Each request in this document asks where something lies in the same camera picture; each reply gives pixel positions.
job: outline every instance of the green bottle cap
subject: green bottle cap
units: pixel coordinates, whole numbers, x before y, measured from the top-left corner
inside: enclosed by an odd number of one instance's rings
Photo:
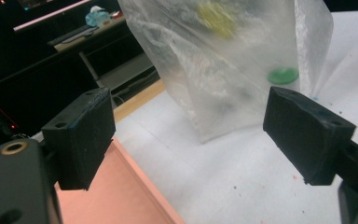
[[[272,84],[289,84],[298,78],[298,70],[295,68],[277,68],[268,74],[268,81]]]

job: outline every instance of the transparent bag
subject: transparent bag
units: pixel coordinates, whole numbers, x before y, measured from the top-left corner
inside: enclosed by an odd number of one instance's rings
[[[202,142],[263,122],[271,85],[312,92],[333,31],[323,0],[119,0]]]

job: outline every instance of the table surface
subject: table surface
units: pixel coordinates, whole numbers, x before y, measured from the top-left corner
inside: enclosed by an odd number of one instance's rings
[[[358,143],[358,12],[333,18],[313,97],[357,126]],[[116,137],[187,223],[340,223],[340,178],[305,185],[261,125],[202,144],[164,91],[119,121]]]

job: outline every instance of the yellow object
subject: yellow object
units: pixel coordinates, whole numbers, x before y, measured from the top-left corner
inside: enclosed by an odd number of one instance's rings
[[[220,3],[201,3],[198,5],[197,12],[204,21],[204,25],[216,34],[231,38],[234,33],[234,20],[232,13]]]

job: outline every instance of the white tabletop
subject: white tabletop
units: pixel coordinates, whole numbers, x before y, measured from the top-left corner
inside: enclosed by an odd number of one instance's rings
[[[314,99],[357,126],[358,12],[335,30]],[[117,139],[187,223],[340,223],[332,186],[305,185],[262,127],[202,144],[165,91],[117,124]]]

